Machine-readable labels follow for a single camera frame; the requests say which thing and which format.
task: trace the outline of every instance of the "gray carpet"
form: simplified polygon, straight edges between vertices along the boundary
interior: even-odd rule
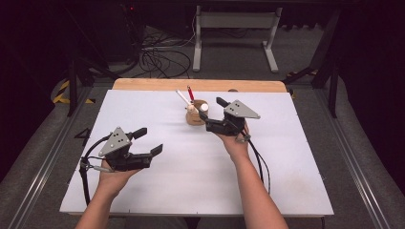
[[[273,52],[280,72],[271,73],[260,45],[262,37],[266,37],[266,31],[250,31],[241,39],[211,32],[203,38],[201,71],[188,73],[191,78],[281,80],[285,78],[286,73],[302,70],[308,65],[321,34],[319,29],[312,31],[279,29],[273,44]],[[186,53],[191,59],[193,57],[192,45],[175,50]],[[179,57],[178,59],[181,63],[186,62],[185,59]],[[181,71],[181,68],[173,67],[168,70],[169,73],[178,71]],[[136,67],[124,76],[130,77],[138,73],[141,73],[141,70]],[[315,91],[308,84],[310,80],[311,76],[306,76],[288,87],[295,91],[294,105],[319,171],[325,178],[325,186],[335,212],[334,216],[325,218],[326,228],[375,228],[358,184],[354,182],[351,170],[342,156],[338,139],[330,125],[328,114],[324,111],[325,105],[317,97],[319,93],[326,93],[328,88]],[[61,147],[57,162],[52,167],[52,172],[47,177],[38,199],[33,201],[34,206],[25,223],[22,223],[23,228],[75,227],[78,217],[58,212],[69,179],[83,150],[83,139],[75,138],[75,135],[85,128],[93,127],[103,97],[111,87],[110,79],[96,80],[88,95],[89,98],[94,98],[96,103],[84,104],[78,111]],[[343,82],[339,82],[338,89],[337,120],[373,189],[375,199],[391,228],[405,228],[405,197],[394,185],[363,133],[347,101]],[[0,228],[7,228],[10,225],[30,189],[32,180],[53,147],[58,133],[62,131],[68,110],[68,104],[56,104],[0,184]],[[287,219],[287,222],[290,228],[321,228],[320,219]],[[123,228],[124,224],[125,219],[110,219],[109,228]]]

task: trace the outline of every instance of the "white table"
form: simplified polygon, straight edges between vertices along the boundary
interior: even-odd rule
[[[209,117],[222,119],[215,98],[239,99],[261,119],[248,119],[251,140],[265,159],[271,178],[271,196],[285,217],[333,215],[306,136],[288,93],[195,92],[210,105]],[[152,166],[133,176],[111,207],[112,215],[240,216],[242,204],[236,171],[222,142],[204,126],[185,122],[185,103],[174,91],[120,91],[107,93],[87,150],[117,126],[125,133],[148,128],[133,141],[131,153],[147,153],[163,143]],[[102,148],[96,147],[92,156]],[[255,156],[251,159],[256,165]],[[82,214],[86,208],[77,169],[60,211]],[[90,196],[98,171],[88,172]]]

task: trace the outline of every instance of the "dark background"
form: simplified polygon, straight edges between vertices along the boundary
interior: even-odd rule
[[[109,62],[137,61],[131,59],[135,52],[128,52],[131,41],[121,24],[120,7],[108,10],[105,6],[89,10],[89,5],[70,5],[70,15],[55,3],[8,0],[3,4],[1,179],[52,110],[51,92],[66,77],[72,59],[85,56],[104,67]],[[139,9],[147,25],[190,35],[194,9],[182,5]],[[358,8],[344,10],[329,58],[338,56],[349,101],[387,171],[405,193],[405,37],[401,25],[405,18],[400,9],[395,1],[365,1]],[[329,15],[328,8],[286,7],[280,27],[325,26]],[[100,26],[96,18],[116,24]]]

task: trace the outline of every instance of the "wire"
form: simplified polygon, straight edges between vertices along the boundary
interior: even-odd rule
[[[244,131],[245,131],[245,132],[241,132],[242,136],[246,136],[246,133],[247,133],[246,129],[244,129]],[[262,181],[263,183],[264,183],[264,180],[263,180],[263,169],[262,169],[262,163],[261,163],[260,160],[262,160],[263,163],[265,164],[266,171],[267,171],[267,181],[268,181],[268,183],[267,183],[267,185],[268,185],[267,192],[270,194],[270,172],[269,172],[269,170],[268,170],[268,166],[267,166],[265,160],[263,159],[263,157],[262,157],[262,156],[259,154],[259,152],[257,151],[256,147],[253,145],[253,142],[252,142],[251,140],[249,140],[248,143],[249,143],[250,147],[253,149],[254,155],[256,156],[257,163],[258,163],[258,165],[259,165],[260,179],[261,179],[261,181]]]
[[[321,218],[321,222],[322,222],[322,229],[325,229],[325,217]]]
[[[175,61],[173,59],[168,58],[165,54],[178,54],[186,59],[187,64],[184,66],[183,64]],[[180,73],[173,73],[167,74],[166,71],[171,67],[171,64],[175,64],[180,66],[183,71]],[[160,72],[158,77],[163,75],[164,78],[172,78],[186,74],[188,78],[190,78],[188,74],[188,70],[191,67],[191,59],[184,53],[179,51],[161,51],[158,49],[142,49],[141,56],[139,61],[139,67],[143,70],[143,73],[133,75],[131,77],[136,77],[138,75],[142,75],[145,73],[149,73],[149,76],[152,77],[152,72]]]
[[[150,34],[147,34],[142,42],[142,47],[143,48],[153,48],[157,46],[158,44],[162,42],[167,42],[169,39],[173,38],[174,36],[168,35],[163,32],[153,32]]]
[[[184,47],[185,45],[187,45],[188,43],[192,43],[195,44],[195,42],[192,42],[191,40],[193,40],[194,37],[196,37],[196,31],[194,29],[194,21],[196,19],[196,14],[194,14],[193,20],[191,22],[191,27],[192,27],[192,31],[193,31],[193,35],[190,37],[190,39],[188,40],[184,40],[184,39],[175,39],[175,40],[166,40],[163,39],[159,42],[155,42],[153,45],[149,44],[151,47],[147,47],[145,46],[144,49],[148,49],[148,48],[157,48],[157,49],[164,49],[164,48],[176,48],[176,47]],[[172,41],[177,41],[178,43],[175,44],[171,44],[171,45],[167,45],[167,46],[158,46],[159,44],[162,43],[168,43],[168,42],[172,42]]]
[[[105,158],[98,157],[98,156],[89,156],[88,158],[89,158],[89,159],[90,159],[90,158],[91,158],[91,159],[100,159],[100,160],[105,159]]]
[[[105,137],[103,137],[102,139],[100,139],[99,141],[97,141],[92,147],[89,148],[89,150],[86,152],[86,154],[81,158],[80,160],[80,169],[79,169],[79,173],[82,179],[82,183],[83,183],[83,192],[84,192],[84,198],[86,199],[86,204],[89,205],[90,203],[90,195],[89,195],[89,184],[87,181],[87,171],[90,168],[94,168],[93,165],[90,164],[89,162],[89,158],[93,158],[95,156],[90,156],[89,154],[92,152],[92,150],[99,145],[101,142],[108,140],[110,136],[107,135]]]

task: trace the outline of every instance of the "human hand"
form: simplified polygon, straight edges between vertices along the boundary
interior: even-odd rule
[[[101,167],[111,169],[106,160],[102,160]],[[128,179],[139,171],[140,169],[113,173],[100,172],[96,192],[108,198],[115,198],[128,182]]]
[[[249,129],[247,124],[245,124],[245,129],[243,133],[246,135],[249,133]],[[239,134],[237,136],[227,136],[227,135],[217,135],[224,143],[225,149],[230,155],[230,158],[233,162],[237,162],[240,158],[247,158],[249,159],[249,155],[247,152],[247,141],[240,142],[237,139],[243,139],[243,135]]]

